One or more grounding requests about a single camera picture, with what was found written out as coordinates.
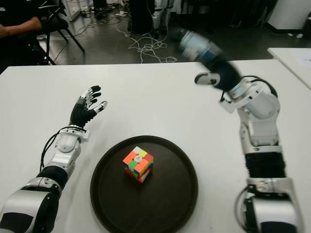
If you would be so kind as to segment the robot right hand black silver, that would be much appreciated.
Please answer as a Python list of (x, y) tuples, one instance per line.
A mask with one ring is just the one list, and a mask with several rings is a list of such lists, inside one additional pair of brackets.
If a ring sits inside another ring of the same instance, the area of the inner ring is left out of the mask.
[(227, 61), (223, 51), (208, 38), (190, 30), (181, 29), (175, 38), (177, 49), (187, 59), (201, 63), (208, 73), (198, 74), (194, 82), (212, 85), (222, 91), (230, 91), (242, 80), (239, 72)]

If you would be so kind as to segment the robot left hand black silver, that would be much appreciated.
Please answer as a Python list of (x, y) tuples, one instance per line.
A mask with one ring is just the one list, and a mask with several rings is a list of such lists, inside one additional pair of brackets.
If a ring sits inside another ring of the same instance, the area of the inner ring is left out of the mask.
[(78, 98), (70, 115), (69, 125), (84, 128), (99, 112), (103, 111), (108, 102), (102, 101), (92, 108), (101, 96), (101, 87), (99, 85), (92, 86), (86, 89)]

